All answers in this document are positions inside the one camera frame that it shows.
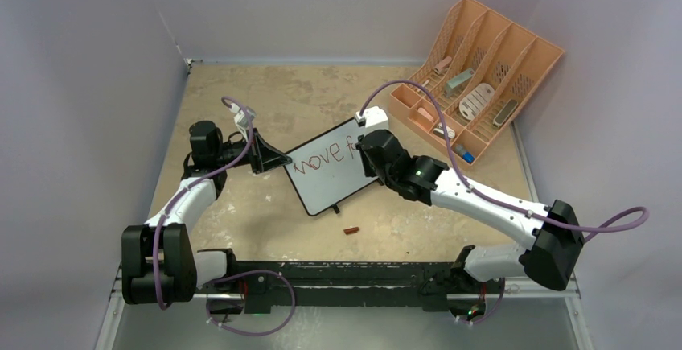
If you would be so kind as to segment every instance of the gray wall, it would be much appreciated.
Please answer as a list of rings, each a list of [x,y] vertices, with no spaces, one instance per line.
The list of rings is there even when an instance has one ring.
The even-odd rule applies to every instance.
[[[642,228],[583,251],[596,348],[679,348],[680,0],[542,0],[530,28],[566,50],[520,119],[541,199],[570,202],[587,225],[651,208]]]
[[[185,57],[421,63],[458,0],[156,0]],[[539,0],[479,0],[526,23]]]
[[[186,72],[151,0],[0,0],[0,348],[92,348]]]

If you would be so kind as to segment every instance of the metal frame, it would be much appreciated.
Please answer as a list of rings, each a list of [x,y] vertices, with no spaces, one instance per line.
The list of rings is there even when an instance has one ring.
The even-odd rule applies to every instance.
[[[518,127],[513,122],[511,124],[513,137],[516,144],[516,150],[519,154],[522,168],[524,169],[524,176],[528,184],[531,200],[538,201],[538,196],[535,188],[535,183],[532,178],[532,173],[528,165],[528,158],[525,153],[523,142],[521,141]],[[238,299],[238,294],[229,293],[197,293],[194,298],[205,299],[210,295],[211,299]],[[477,299],[478,294],[448,294],[448,300],[467,300]],[[585,322],[585,316],[582,311],[580,290],[577,285],[575,274],[572,276],[569,286],[565,291],[557,292],[548,290],[528,278],[508,278],[505,287],[504,298],[510,299],[527,299],[527,298],[563,298],[566,303],[566,313],[569,315],[571,327],[573,329],[573,336],[576,339],[576,344],[580,350],[594,350],[594,346],[590,339],[590,334]],[[117,336],[117,329],[121,322],[121,317],[125,309],[121,293],[121,271],[119,270],[113,284],[112,293],[109,297],[109,305],[105,312],[104,322],[100,330],[100,335],[97,340],[96,350],[110,350],[113,348]]]

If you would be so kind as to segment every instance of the table surface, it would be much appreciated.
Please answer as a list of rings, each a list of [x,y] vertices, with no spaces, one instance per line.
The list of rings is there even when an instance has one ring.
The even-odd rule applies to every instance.
[[[279,150],[293,147],[348,119],[377,86],[404,78],[412,67],[242,66],[195,64],[158,180],[152,213],[170,199],[190,151],[188,129],[214,121],[225,134],[232,115],[220,103],[234,97],[252,107],[254,125]],[[386,89],[372,103],[388,110]],[[410,154],[446,156],[389,115],[391,131]],[[511,127],[465,174],[511,196],[529,200],[528,184]],[[328,210],[306,214],[283,168],[254,175],[247,166],[228,172],[220,198],[191,231],[194,250],[233,248],[240,260],[454,261],[465,245],[510,242],[469,217],[400,198],[374,183]],[[358,226],[359,232],[343,230]]]

